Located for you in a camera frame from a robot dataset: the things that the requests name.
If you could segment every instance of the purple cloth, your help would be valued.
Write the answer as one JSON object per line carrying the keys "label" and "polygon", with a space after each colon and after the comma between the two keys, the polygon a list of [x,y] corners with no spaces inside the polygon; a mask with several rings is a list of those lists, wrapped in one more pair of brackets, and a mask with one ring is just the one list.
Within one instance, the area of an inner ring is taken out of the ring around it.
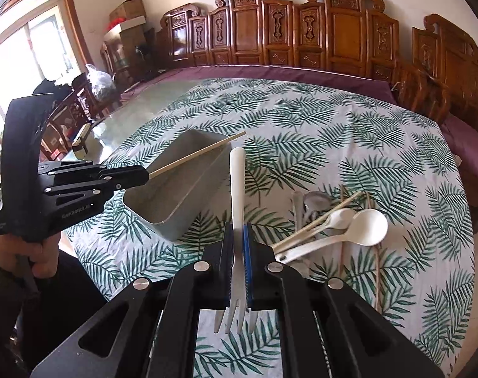
{"label": "purple cloth", "polygon": [[450,151],[461,158],[461,165],[478,177],[478,133],[476,130],[450,113],[440,129]]}
{"label": "purple cloth", "polygon": [[396,105],[389,84],[385,81],[376,81],[333,72],[313,69],[292,68],[273,65],[212,65],[203,67],[172,69],[152,82],[162,80],[193,80],[206,78],[254,78],[273,79],[295,83],[310,83],[341,89],[355,94],[371,97]]}

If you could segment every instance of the cardboard box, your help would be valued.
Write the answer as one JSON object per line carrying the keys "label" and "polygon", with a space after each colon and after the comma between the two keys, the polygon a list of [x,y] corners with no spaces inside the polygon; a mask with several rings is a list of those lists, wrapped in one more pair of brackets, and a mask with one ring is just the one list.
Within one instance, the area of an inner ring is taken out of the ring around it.
{"label": "cardboard box", "polygon": [[125,17],[130,20],[131,18],[144,16],[146,17],[146,11],[142,0],[125,0],[117,8],[115,8],[110,14],[110,21],[117,18]]}

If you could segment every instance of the carved wooden backrest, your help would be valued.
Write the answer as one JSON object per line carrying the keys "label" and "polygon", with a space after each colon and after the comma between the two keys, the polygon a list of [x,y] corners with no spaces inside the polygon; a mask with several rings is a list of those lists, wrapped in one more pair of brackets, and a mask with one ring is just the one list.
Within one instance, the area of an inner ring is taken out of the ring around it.
{"label": "carved wooden backrest", "polygon": [[413,28],[413,63],[446,86],[450,111],[478,131],[478,47],[462,29],[438,14]]}
{"label": "carved wooden backrest", "polygon": [[164,14],[157,45],[166,66],[281,64],[391,81],[398,21],[383,13],[382,0],[216,5],[207,16],[193,4]]}

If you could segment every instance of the black trousers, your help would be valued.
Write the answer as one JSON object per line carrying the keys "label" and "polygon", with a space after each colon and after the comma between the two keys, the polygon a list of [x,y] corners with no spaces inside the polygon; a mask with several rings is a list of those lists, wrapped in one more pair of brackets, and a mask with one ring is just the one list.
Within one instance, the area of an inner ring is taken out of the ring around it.
{"label": "black trousers", "polygon": [[55,276],[37,284],[39,298],[24,303],[17,321],[20,353],[29,370],[106,304],[78,259],[63,251]]}

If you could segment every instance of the dark sleeve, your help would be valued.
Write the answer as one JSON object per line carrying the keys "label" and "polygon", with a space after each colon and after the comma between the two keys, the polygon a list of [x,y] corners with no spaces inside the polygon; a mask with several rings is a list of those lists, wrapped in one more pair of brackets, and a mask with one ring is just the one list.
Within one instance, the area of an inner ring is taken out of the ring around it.
{"label": "dark sleeve", "polygon": [[15,365],[10,347],[10,335],[15,326],[26,292],[15,278],[0,268],[0,376],[23,377]]}

